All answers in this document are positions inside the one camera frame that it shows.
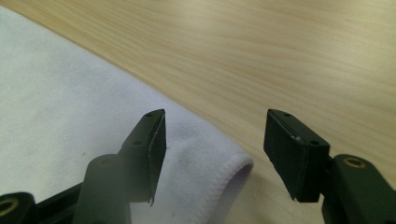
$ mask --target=table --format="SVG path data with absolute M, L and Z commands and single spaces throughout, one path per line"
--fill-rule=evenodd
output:
M 262 151 L 287 111 L 396 188 L 394 1 L 12 1 L 8 7 L 207 119 L 255 160 L 226 223 L 323 223 Z

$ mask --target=towel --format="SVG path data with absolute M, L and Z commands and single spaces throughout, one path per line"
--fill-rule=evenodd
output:
M 0 195 L 36 202 L 117 153 L 140 118 L 164 108 L 168 149 L 153 206 L 133 223 L 221 223 L 253 165 L 213 125 L 66 39 L 0 7 Z

